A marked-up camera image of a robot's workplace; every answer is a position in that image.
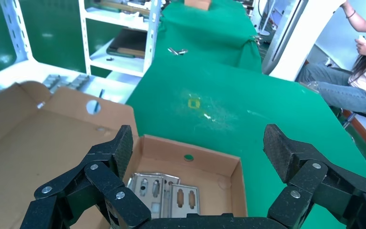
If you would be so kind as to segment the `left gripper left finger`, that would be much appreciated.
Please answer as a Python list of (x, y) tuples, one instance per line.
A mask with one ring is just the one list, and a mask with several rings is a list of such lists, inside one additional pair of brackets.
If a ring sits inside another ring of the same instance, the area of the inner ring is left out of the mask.
[(68, 229), (92, 206), (114, 228), (142, 227), (151, 212), (122, 180), (132, 147), (132, 129), (122, 125), (113, 140), (92, 146), (76, 167), (37, 188), (20, 227)]

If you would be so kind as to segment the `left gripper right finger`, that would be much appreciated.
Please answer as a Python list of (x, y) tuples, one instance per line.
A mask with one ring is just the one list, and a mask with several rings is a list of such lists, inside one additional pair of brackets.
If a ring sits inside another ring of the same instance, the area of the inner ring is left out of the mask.
[(288, 138), (268, 124), (264, 152), (286, 185), (267, 216), (285, 228), (299, 229), (315, 205), (348, 229), (366, 229), (366, 178), (330, 162), (312, 144)]

